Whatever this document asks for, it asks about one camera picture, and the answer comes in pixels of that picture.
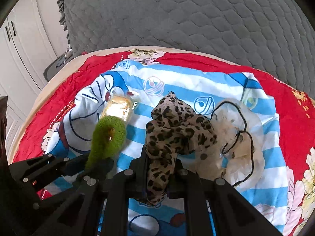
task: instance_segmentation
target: leopard print scrunchie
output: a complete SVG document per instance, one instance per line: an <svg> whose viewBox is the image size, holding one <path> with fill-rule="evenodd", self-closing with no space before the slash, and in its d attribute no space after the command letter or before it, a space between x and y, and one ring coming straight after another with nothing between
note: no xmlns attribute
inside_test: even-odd
<svg viewBox="0 0 315 236"><path fill-rule="evenodd" d="M177 154L206 150L216 143L210 121L179 100L173 92L152 110L146 125L145 147L150 165L147 179L147 204L154 206L165 196L169 176L174 173Z"/></svg>

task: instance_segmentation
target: gray quilted fabric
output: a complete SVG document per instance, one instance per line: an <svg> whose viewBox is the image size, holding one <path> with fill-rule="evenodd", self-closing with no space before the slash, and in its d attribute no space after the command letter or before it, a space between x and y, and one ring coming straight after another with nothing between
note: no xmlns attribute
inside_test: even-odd
<svg viewBox="0 0 315 236"><path fill-rule="evenodd" d="M130 45L209 53L315 98L315 32L294 0L60 0L74 54Z"/></svg>

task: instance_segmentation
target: blue and white striped cloth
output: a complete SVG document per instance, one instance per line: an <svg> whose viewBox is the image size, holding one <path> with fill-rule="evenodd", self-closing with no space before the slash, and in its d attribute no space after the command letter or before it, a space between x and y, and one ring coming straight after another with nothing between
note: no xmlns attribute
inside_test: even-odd
<svg viewBox="0 0 315 236"><path fill-rule="evenodd" d="M265 94L253 74L204 73L178 66L144 66L133 60L123 60L117 63L115 69L101 74L77 94L76 106L66 114L62 123L70 148L65 147L59 136L60 130L57 130L48 143L46 153L73 158L89 151L93 128L104 109L107 93L112 94L113 91L135 91L141 99L127 125L126 145L119 155L117 172L127 169L132 159L140 157L145 142L145 125L152 120L151 111L168 92L173 91L196 112L206 116L225 98L241 100L261 120L265 159L265 168L257 185L241 194L253 206L260 207L259 210L263 211L271 223L280 232L283 231L286 223L288 181L286 164L279 146L279 115L276 113L274 98ZM181 159L194 159L194 155L181 156ZM72 181L73 178L61 177L47 186L47 190L55 194L69 188ZM154 208L131 199L129 221L132 220L132 223L129 229L133 232L130 231L129 235L142 235L140 231L156 232L143 235L185 235L185 225L178 228L170 225L171 218L183 211L181 199L167 198Z"/></svg>

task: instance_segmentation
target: black door handle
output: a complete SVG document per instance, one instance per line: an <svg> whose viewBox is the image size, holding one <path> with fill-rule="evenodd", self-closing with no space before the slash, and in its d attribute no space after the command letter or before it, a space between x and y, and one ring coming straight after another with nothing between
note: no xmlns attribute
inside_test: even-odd
<svg viewBox="0 0 315 236"><path fill-rule="evenodd" d="M7 31L7 38L9 39L9 42L10 42L11 38L10 38L10 34L9 34L9 30L8 30L7 26L5 27L5 30Z"/></svg>
<svg viewBox="0 0 315 236"><path fill-rule="evenodd" d="M12 25L12 29L13 29L13 35L16 36L15 29L14 29L14 25L13 25L13 22L12 22L12 21L11 21L11 25Z"/></svg>

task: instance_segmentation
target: cabinet door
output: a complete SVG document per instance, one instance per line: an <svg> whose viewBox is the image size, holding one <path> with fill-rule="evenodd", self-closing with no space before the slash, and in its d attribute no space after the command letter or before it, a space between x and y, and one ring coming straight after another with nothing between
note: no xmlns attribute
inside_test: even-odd
<svg viewBox="0 0 315 236"><path fill-rule="evenodd" d="M7 19L13 42L25 67L42 89L47 84L44 70L57 56L46 35L36 0L19 0Z"/></svg>
<svg viewBox="0 0 315 236"><path fill-rule="evenodd" d="M5 146L8 160L11 160L11 146L20 131L23 120L13 111L10 106L7 106L7 128Z"/></svg>
<svg viewBox="0 0 315 236"><path fill-rule="evenodd" d="M24 121L40 89L22 63L7 29L5 21L0 28L0 93L8 96L8 105Z"/></svg>

